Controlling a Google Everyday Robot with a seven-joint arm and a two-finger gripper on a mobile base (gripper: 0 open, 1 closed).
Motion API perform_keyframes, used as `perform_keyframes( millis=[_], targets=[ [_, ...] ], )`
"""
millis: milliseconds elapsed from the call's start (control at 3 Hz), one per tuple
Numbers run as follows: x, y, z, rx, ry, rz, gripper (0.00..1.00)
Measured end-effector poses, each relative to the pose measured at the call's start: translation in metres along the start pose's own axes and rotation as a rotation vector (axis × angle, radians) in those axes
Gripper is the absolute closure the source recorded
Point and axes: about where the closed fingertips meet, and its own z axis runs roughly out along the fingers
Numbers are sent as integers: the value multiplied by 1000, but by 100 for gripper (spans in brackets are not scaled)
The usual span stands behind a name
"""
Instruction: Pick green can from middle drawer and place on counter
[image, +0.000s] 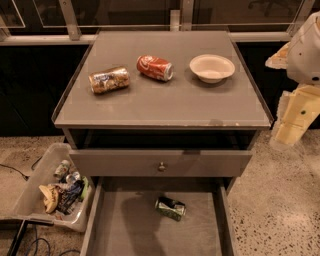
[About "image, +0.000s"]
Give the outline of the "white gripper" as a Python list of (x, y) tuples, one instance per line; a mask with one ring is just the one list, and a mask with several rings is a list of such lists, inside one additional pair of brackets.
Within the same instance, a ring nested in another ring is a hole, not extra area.
[(282, 93), (271, 131), (270, 146), (287, 150), (320, 115), (320, 11), (311, 14), (290, 43), (269, 57), (265, 66), (287, 68), (288, 77), (300, 83), (293, 92)]

